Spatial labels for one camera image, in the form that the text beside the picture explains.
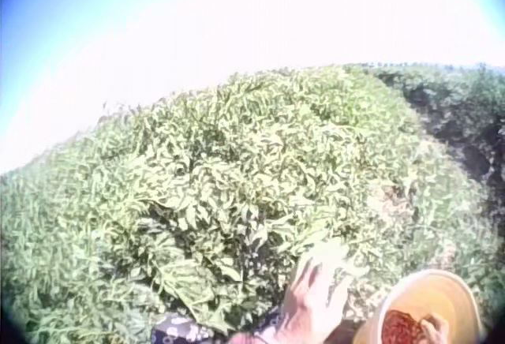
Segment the finger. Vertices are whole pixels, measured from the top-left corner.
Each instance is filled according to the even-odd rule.
[[[312,259],[308,259],[305,262],[303,270],[301,271],[300,274],[298,274],[299,267],[297,267],[297,275],[295,275],[296,279],[294,280],[290,288],[293,290],[296,290],[300,287],[309,288],[309,278],[310,275],[312,274],[312,269],[313,269]]]
[[[445,337],[445,336],[449,335],[449,323],[442,316],[433,313],[432,320],[433,320],[433,323],[435,324],[436,330],[442,336]]]
[[[331,282],[333,281],[334,274],[335,267],[332,267],[328,263],[318,264],[314,268],[309,286],[311,289],[322,290],[323,292],[327,293]]]
[[[353,280],[354,279],[350,275],[347,275],[337,287],[335,287],[328,306],[333,314],[342,314],[347,298],[349,297],[349,286]]]
[[[422,320],[421,329],[423,330],[423,332],[426,335],[426,338],[428,338],[430,342],[438,342],[437,340],[438,334],[433,324],[429,323],[427,320]]]

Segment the pale sky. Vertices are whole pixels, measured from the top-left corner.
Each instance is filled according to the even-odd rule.
[[[236,71],[343,62],[505,65],[505,0],[2,0],[0,174]]]

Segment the tea bush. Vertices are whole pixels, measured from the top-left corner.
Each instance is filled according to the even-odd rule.
[[[226,333],[282,300],[306,249],[339,237],[369,269],[346,316],[443,267],[492,322],[505,272],[486,189],[368,73],[234,75],[4,174],[5,306],[32,342],[148,342],[167,310]]]

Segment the red leaves in bucket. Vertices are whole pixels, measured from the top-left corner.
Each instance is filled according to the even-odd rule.
[[[421,325],[410,314],[396,310],[386,313],[382,328],[383,344],[417,344],[423,336]]]

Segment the white bucket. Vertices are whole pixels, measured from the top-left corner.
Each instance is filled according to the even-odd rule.
[[[481,320],[472,292],[465,282],[448,271],[420,271],[402,279],[372,318],[360,327],[353,344],[381,344],[388,310],[410,314],[416,321],[430,313],[449,323],[449,342],[475,344],[482,339]]]

